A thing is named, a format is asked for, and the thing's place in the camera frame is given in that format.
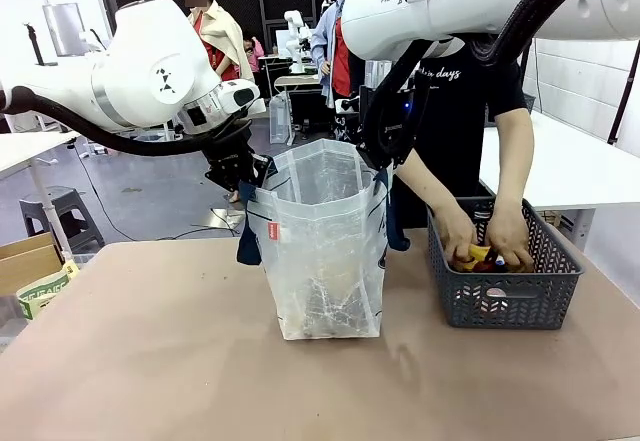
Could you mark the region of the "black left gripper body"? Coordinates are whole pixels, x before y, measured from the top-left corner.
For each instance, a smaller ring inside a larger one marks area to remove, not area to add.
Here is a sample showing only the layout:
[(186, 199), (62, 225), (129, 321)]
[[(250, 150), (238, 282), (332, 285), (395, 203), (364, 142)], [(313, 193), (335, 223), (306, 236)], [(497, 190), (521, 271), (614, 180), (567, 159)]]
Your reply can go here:
[(202, 149), (209, 168), (206, 177), (252, 177), (254, 150), (249, 145), (251, 120), (236, 121), (230, 134)]

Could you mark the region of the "person's left hand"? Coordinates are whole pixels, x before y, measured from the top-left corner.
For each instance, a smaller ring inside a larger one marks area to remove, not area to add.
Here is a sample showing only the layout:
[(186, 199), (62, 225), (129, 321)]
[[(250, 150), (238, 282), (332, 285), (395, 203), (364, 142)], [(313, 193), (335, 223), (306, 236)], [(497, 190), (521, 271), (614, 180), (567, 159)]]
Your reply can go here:
[(487, 227), (488, 244), (503, 257), (508, 267), (530, 272), (533, 258), (529, 254), (529, 231), (522, 208), (497, 206)]

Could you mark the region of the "person's right hand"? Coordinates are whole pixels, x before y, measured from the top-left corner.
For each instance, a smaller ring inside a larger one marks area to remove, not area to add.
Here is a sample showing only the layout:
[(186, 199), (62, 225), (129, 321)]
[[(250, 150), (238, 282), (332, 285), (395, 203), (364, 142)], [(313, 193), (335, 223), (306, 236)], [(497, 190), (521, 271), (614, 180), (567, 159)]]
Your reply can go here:
[(471, 260), (470, 247), (477, 243), (476, 228), (458, 206), (445, 206), (436, 211), (436, 224), (449, 263)]

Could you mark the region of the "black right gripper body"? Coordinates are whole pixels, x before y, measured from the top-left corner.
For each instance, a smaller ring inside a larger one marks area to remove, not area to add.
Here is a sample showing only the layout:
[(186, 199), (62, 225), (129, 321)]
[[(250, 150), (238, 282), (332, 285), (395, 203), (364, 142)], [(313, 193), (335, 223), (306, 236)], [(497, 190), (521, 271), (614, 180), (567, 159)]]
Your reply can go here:
[(416, 143), (430, 88), (401, 89), (388, 95), (377, 110), (370, 107), (374, 94), (374, 89), (360, 87), (358, 151), (361, 155), (408, 155)]

